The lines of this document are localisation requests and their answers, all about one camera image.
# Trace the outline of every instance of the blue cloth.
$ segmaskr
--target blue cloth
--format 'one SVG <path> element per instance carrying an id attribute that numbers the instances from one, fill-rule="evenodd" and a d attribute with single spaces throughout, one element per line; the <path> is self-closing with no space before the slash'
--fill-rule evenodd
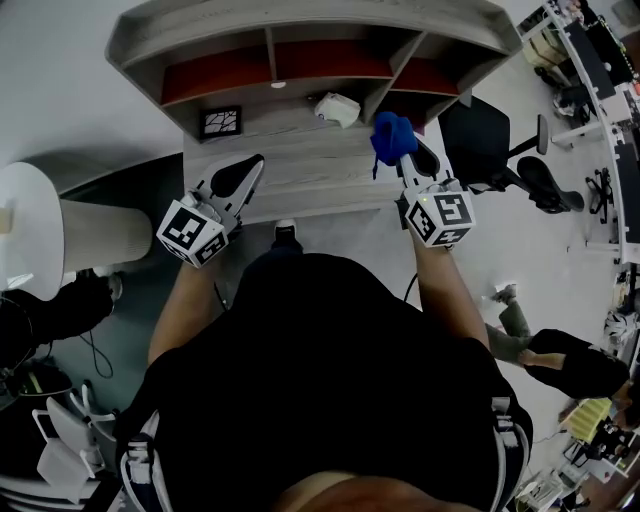
<path id="1" fill-rule="evenodd" d="M 396 165 L 407 153 L 418 151 L 418 141 L 411 122 L 406 117 L 398 117 L 393 112 L 380 112 L 376 116 L 371 144 L 376 152 L 373 179 L 378 173 L 378 160 L 387 165 Z"/>

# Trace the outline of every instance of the white cylindrical stool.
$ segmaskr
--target white cylindrical stool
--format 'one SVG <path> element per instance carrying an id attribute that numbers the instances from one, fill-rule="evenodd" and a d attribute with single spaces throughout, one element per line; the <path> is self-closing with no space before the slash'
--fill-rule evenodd
<path id="1" fill-rule="evenodd" d="M 60 200 L 30 164 L 0 171 L 0 290 L 51 300 L 65 272 L 138 260 L 152 241 L 140 210 Z"/>

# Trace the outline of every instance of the floor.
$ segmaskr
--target floor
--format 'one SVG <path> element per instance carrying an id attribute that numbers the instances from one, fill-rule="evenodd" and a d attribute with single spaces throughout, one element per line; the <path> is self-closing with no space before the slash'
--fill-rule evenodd
<path id="1" fill-rule="evenodd" d="M 551 111 L 551 94 L 521 55 L 517 55 L 488 77 L 474 94 L 500 108 L 511 118 L 513 144 L 533 135 L 536 115 L 547 116 L 552 133 L 563 128 Z M 169 198 L 178 197 L 182 176 L 179 157 L 168 157 L 153 169 L 139 166 L 135 172 L 140 188 L 127 178 L 123 202 L 138 206 L 158 220 Z M 585 176 L 604 165 L 601 144 L 581 141 L 568 151 L 551 145 L 544 157 L 561 187 L 586 196 Z M 78 194 L 84 200 L 111 197 L 122 191 L 118 175 Z M 148 180 L 160 188 L 158 197 L 142 191 Z M 602 327 L 611 301 L 614 267 L 610 259 L 586 253 L 581 241 L 591 230 L 585 212 L 547 215 L 536 209 L 524 192 L 488 193 L 474 198 L 477 227 L 454 250 L 464 279 L 477 299 L 485 319 L 497 321 L 495 308 L 482 296 L 498 283 L 515 280 L 518 297 L 532 330 L 560 328 L 594 343 L 600 343 Z M 407 232 L 400 229 L 394 208 L 353 214 L 310 217 L 298 221 L 299 238 L 308 252 L 326 252 L 352 258 L 371 270 L 396 296 L 402 297 L 415 272 Z M 272 227 L 253 225 L 228 251 L 233 265 L 227 268 L 222 293 L 232 297 L 234 282 L 244 265 L 266 250 Z M 125 276 L 125 293 L 115 314 L 94 330 L 96 344 L 110 358 L 114 378 L 95 374 L 91 351 L 79 340 L 56 344 L 54 356 L 72 379 L 90 378 L 98 399 L 107 408 L 124 409 L 139 387 L 146 363 L 148 340 L 177 271 L 177 260 L 155 247 L 152 257 Z M 410 301 L 417 304 L 414 290 Z M 556 431 L 556 417 L 567 402 L 562 393 L 531 379 L 523 370 L 500 364 L 521 403 L 530 412 L 535 440 Z M 563 436 L 535 444 L 530 470 L 551 463 L 564 443 Z"/>

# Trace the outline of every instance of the black picture frame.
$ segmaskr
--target black picture frame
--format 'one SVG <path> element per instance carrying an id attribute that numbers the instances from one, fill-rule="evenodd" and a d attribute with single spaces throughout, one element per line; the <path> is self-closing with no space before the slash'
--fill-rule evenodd
<path id="1" fill-rule="evenodd" d="M 207 128 L 212 125 L 211 116 L 219 116 L 220 114 L 235 115 L 235 129 L 220 129 L 218 131 L 207 131 Z M 200 139 L 215 139 L 218 137 L 228 137 L 230 135 L 240 135 L 242 133 L 242 107 L 234 105 L 230 107 L 212 108 L 200 111 Z"/>

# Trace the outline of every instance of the sneaker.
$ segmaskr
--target sneaker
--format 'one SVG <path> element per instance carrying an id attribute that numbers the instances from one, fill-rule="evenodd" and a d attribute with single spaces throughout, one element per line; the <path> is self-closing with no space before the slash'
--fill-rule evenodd
<path id="1" fill-rule="evenodd" d="M 501 302 L 508 306 L 509 303 L 516 298 L 516 285 L 508 284 L 502 290 L 494 293 L 490 298 L 495 302 Z"/>
<path id="2" fill-rule="evenodd" d="M 111 292 L 111 301 L 115 303 L 122 297 L 122 278 L 118 274 L 111 274 L 107 284 Z"/>
<path id="3" fill-rule="evenodd" d="M 293 219 L 284 219 L 276 222 L 274 236 L 276 242 L 283 242 L 291 239 L 295 240 L 296 221 Z"/>

